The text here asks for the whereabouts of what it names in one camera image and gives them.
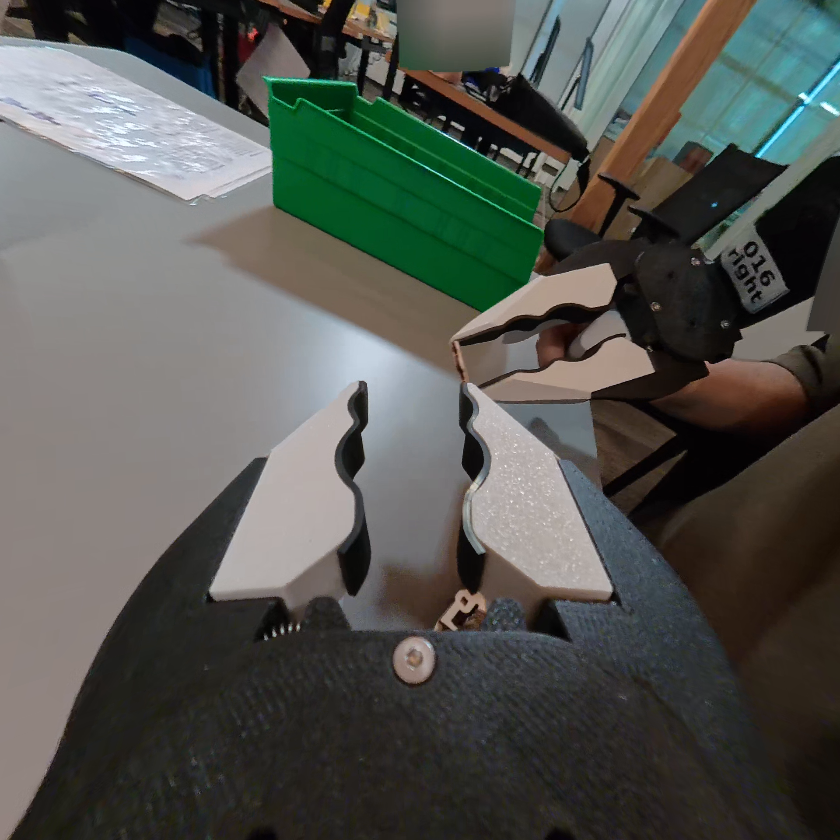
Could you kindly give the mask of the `person's right hand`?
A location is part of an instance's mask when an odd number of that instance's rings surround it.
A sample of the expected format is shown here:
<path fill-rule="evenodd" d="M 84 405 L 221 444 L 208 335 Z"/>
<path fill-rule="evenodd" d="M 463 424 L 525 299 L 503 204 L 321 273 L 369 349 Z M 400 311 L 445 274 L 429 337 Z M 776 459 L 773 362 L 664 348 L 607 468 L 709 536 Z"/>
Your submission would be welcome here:
<path fill-rule="evenodd" d="M 561 322 L 542 329 L 535 344 L 539 368 L 563 360 L 572 342 L 587 326 L 586 323 Z"/>

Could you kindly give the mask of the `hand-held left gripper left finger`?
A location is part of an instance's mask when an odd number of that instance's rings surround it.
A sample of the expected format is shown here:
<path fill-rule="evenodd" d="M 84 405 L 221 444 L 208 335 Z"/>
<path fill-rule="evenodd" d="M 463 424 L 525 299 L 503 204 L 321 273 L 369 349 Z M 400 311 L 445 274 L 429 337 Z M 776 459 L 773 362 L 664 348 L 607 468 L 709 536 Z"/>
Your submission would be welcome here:
<path fill-rule="evenodd" d="M 355 478 L 368 421 L 368 385 L 355 381 L 270 450 L 209 587 L 213 600 L 360 592 L 371 540 Z"/>

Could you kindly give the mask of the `stack of printed papers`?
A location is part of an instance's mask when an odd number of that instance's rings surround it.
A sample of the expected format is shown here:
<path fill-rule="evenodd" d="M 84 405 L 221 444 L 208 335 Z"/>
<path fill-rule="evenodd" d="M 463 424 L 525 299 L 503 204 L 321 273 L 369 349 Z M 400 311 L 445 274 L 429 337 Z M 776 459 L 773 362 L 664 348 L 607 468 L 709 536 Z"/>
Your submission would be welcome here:
<path fill-rule="evenodd" d="M 57 48 L 1 48 L 1 116 L 187 202 L 230 193 L 272 170 L 263 145 Z"/>

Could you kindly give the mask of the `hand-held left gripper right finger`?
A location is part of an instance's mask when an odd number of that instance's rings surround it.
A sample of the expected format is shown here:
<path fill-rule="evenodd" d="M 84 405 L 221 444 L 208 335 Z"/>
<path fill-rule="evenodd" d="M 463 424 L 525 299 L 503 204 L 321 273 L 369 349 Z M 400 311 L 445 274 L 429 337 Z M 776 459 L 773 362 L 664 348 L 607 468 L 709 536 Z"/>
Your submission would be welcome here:
<path fill-rule="evenodd" d="M 467 591 L 488 603 L 609 602 L 613 583 L 557 455 L 470 383 L 458 425 L 469 484 L 456 563 Z"/>

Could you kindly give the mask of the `wooden puzzle model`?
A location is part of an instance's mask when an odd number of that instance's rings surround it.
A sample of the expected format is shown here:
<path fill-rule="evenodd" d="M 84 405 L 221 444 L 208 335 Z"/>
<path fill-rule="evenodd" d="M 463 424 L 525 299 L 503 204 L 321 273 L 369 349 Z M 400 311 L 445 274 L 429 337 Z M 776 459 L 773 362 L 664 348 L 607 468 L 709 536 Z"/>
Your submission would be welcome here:
<path fill-rule="evenodd" d="M 434 625 L 435 632 L 476 632 L 487 616 L 487 600 L 480 592 L 458 591 Z"/>

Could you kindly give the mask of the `wooden post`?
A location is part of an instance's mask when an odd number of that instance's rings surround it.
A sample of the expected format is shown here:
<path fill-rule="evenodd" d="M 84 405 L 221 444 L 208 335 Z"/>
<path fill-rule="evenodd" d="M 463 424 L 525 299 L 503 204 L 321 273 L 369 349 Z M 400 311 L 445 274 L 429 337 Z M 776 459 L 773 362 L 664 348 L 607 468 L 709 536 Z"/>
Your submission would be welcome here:
<path fill-rule="evenodd" d="M 625 182 L 676 125 L 682 106 L 740 27 L 754 1 L 708 1 L 605 157 L 599 174 Z"/>

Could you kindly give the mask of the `green plastic bin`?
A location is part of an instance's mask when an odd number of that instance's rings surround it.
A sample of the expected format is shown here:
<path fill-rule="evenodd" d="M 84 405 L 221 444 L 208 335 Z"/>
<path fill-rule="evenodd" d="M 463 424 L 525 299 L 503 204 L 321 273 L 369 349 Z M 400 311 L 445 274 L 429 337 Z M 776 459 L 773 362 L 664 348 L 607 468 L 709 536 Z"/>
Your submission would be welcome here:
<path fill-rule="evenodd" d="M 529 283 L 538 185 L 351 82 L 265 82 L 279 210 L 479 311 Z"/>

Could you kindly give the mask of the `grey card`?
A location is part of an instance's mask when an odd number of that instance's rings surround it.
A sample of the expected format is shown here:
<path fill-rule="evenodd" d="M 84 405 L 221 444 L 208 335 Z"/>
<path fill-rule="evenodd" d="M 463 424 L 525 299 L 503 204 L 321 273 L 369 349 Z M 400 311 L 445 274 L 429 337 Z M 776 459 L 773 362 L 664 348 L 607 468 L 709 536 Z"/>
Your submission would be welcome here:
<path fill-rule="evenodd" d="M 239 89 L 264 115 L 268 116 L 269 90 L 266 78 L 308 79 L 310 69 L 289 38 L 275 24 L 247 58 L 236 76 Z"/>

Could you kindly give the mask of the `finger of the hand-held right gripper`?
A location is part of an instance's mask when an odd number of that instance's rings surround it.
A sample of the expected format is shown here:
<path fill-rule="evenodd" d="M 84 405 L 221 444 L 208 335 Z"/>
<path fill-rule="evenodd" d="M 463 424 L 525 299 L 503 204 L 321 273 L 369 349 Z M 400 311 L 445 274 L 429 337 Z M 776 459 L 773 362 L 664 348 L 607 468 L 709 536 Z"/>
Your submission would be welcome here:
<path fill-rule="evenodd" d="M 643 348 L 625 337 L 597 344 L 579 360 L 540 365 L 527 333 L 459 337 L 459 374 L 496 403 L 583 403 L 598 392 L 655 374 Z"/>
<path fill-rule="evenodd" d="M 460 347 L 496 340 L 512 344 L 560 323 L 588 323 L 611 307 L 617 286 L 608 264 L 537 276 L 480 313 L 450 341 Z"/>

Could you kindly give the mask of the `black bag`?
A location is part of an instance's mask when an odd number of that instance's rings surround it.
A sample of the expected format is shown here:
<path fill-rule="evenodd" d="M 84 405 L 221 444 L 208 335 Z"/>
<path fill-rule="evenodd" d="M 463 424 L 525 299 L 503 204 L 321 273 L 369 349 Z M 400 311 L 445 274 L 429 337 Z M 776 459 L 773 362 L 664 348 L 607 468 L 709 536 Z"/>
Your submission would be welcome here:
<path fill-rule="evenodd" d="M 589 158 L 577 125 L 522 74 L 490 87 L 487 101 L 500 115 L 567 152 L 574 161 L 583 163 Z"/>

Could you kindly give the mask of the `grey desk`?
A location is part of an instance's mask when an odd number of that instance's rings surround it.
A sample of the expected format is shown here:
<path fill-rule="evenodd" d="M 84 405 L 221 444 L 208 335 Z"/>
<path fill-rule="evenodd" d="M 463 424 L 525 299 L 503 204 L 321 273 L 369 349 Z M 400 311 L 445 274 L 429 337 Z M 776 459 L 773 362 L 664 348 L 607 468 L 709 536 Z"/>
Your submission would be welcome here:
<path fill-rule="evenodd" d="M 451 375 L 305 291 L 399 273 L 258 208 L 252 185 L 180 205 L 7 130 L 99 190 L 98 217 L 2 259 L 2 796 L 12 838 L 594 838 L 544 775 L 562 743 L 519 732 L 491 689 L 569 700 L 557 639 L 443 637 L 424 685 L 394 674 L 459 580 Z M 265 455 L 355 380 L 371 390 L 357 477 L 373 543 L 353 631 L 256 640 L 268 602 L 207 599 Z"/>

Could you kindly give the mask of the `wooden background table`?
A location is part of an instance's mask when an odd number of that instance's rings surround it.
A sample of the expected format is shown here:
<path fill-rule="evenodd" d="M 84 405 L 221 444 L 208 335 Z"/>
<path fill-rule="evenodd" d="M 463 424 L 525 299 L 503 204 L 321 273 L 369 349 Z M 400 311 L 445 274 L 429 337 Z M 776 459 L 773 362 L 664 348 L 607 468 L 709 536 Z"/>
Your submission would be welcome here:
<path fill-rule="evenodd" d="M 378 29 L 367 27 L 360 21 L 348 19 L 343 26 L 342 36 L 347 41 L 357 44 L 364 55 L 377 52 L 389 59 L 385 84 L 382 88 L 383 99 L 391 97 L 394 79 L 396 75 L 402 74 L 401 97 L 403 100 L 408 100 L 408 95 L 413 89 L 423 88 L 434 93 L 435 106 L 429 109 L 429 114 L 433 118 L 446 113 L 455 118 L 457 125 L 463 127 L 467 125 L 464 122 L 464 119 L 467 119 L 468 122 L 481 125 L 479 132 L 481 140 L 488 140 L 492 136 L 499 135 L 498 146 L 501 149 L 510 148 L 510 142 L 513 142 L 522 144 L 527 154 L 545 154 L 560 164 L 570 161 L 568 152 L 499 114 L 483 100 L 472 97 L 462 86 L 446 82 L 431 72 L 401 69 L 398 66 L 395 39 L 389 35 Z"/>

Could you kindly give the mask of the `black office chair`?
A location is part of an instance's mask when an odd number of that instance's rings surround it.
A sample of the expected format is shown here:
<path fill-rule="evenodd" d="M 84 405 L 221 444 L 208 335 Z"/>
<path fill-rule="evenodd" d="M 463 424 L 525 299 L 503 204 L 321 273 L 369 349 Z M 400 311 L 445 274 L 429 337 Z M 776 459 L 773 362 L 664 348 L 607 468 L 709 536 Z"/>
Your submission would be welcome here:
<path fill-rule="evenodd" d="M 543 246 L 555 261 L 562 261 L 585 246 L 607 239 L 622 211 L 637 220 L 630 240 L 692 245 L 751 202 L 787 169 L 786 164 L 767 161 L 731 144 L 651 208 L 642 206 L 637 189 L 603 172 L 598 175 L 599 180 L 610 186 L 613 197 L 598 231 L 556 217 L 545 226 Z"/>

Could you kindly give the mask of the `person's right forearm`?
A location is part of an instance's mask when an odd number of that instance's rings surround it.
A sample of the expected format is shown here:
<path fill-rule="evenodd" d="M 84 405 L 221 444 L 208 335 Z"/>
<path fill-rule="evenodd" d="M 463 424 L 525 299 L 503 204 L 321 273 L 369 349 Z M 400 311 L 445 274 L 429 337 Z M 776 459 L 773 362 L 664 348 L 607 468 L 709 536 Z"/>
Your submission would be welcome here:
<path fill-rule="evenodd" d="M 771 360 L 707 368 L 707 376 L 653 406 L 708 430 L 781 438 L 838 405 L 839 339 L 832 335 Z"/>

